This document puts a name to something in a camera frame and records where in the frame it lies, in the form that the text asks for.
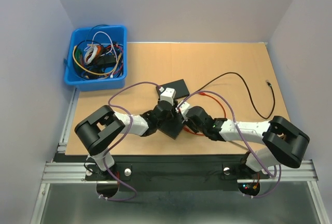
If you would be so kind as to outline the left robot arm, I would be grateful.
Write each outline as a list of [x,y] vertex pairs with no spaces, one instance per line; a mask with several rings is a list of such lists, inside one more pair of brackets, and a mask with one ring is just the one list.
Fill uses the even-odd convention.
[[104,105],[81,121],[74,131],[97,164],[98,174],[103,179],[111,179],[115,175],[115,161],[107,149],[113,140],[119,134],[141,137],[154,134],[176,116],[177,105],[177,100],[173,103],[159,100],[154,109],[140,115],[121,114]]

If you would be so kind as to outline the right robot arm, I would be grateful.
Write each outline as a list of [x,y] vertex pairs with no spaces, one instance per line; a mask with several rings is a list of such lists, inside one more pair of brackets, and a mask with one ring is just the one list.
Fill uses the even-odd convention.
[[310,138],[282,116],[270,121],[236,122],[227,118],[212,118],[200,106],[180,107],[184,123],[194,132],[201,132],[212,141],[240,141],[265,145],[248,153],[239,164],[239,173],[251,177],[271,166],[301,166]]

